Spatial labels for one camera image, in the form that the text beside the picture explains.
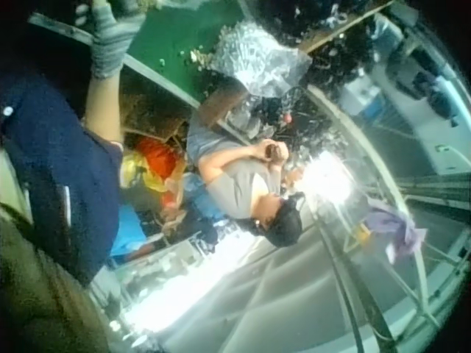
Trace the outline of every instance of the person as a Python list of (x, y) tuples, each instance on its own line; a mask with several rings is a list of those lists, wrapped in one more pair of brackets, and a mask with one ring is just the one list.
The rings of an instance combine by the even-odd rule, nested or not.
[[(10, 5), (13, 15), (2, 14), (1, 27), (26, 23), (18, 8), (31, 12), (38, 2)], [(93, 0), (92, 78), (83, 126), (62, 95), (13, 49), (0, 62), (1, 147), (27, 196), (32, 242), (83, 285), (104, 265), (118, 231), (119, 77), (144, 22), (135, 0), (124, 3), (127, 17), (116, 21), (106, 0)]]
[(195, 115), (187, 154), (221, 211), (275, 246), (297, 242), (302, 233), (297, 203), (280, 197), (281, 173), (289, 157), (285, 143), (266, 139), (243, 146), (223, 131), (208, 129)]

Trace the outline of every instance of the gray glove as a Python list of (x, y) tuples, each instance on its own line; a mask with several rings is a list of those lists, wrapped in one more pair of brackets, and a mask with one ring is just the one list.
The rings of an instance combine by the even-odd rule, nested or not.
[(138, 13), (135, 0), (127, 0), (127, 9), (128, 16), (117, 21), (110, 4), (93, 6), (95, 34), (91, 71), (97, 79), (106, 79), (122, 69), (124, 56), (146, 18)]

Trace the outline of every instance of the green workbench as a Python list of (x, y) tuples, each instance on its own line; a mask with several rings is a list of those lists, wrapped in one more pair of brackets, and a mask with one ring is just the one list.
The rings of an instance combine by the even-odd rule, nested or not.
[(196, 11), (150, 10), (128, 54), (201, 102), (211, 73), (198, 71), (199, 64), (191, 62), (190, 51), (202, 46), (201, 52), (209, 52), (218, 43), (221, 28), (243, 18), (237, 0), (211, 0)]

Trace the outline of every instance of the navy shirt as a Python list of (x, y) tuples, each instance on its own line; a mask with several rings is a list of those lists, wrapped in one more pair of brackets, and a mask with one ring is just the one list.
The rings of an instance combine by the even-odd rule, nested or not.
[(9, 113), (1, 125), (5, 147), (29, 190), (34, 243), (86, 285), (118, 231), (121, 148), (84, 130), (39, 74), (0, 71), (0, 104)]

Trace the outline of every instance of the purple cloth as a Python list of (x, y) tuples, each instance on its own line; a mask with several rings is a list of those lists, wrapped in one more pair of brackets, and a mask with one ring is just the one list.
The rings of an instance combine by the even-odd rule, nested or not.
[(364, 221), (365, 226), (372, 232), (393, 237), (386, 248), (390, 263), (420, 249), (427, 234), (426, 229), (417, 229), (410, 217), (385, 202), (368, 198), (368, 205), (370, 211)]

